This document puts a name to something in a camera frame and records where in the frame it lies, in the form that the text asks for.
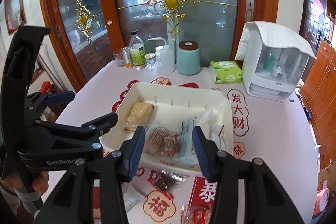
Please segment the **person's left hand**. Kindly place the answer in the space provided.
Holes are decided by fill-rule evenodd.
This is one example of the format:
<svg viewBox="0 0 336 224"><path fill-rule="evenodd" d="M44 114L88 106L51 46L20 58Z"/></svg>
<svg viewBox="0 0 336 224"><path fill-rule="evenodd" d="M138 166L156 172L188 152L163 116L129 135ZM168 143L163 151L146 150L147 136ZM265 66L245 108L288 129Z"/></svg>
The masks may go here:
<svg viewBox="0 0 336 224"><path fill-rule="evenodd" d="M15 188L19 189L22 187L21 178L13 172L10 176L1 179L1 185L10 192L15 192ZM36 178L32 182L32 187L40 195L44 194L49 188L49 173L39 172Z"/></svg>

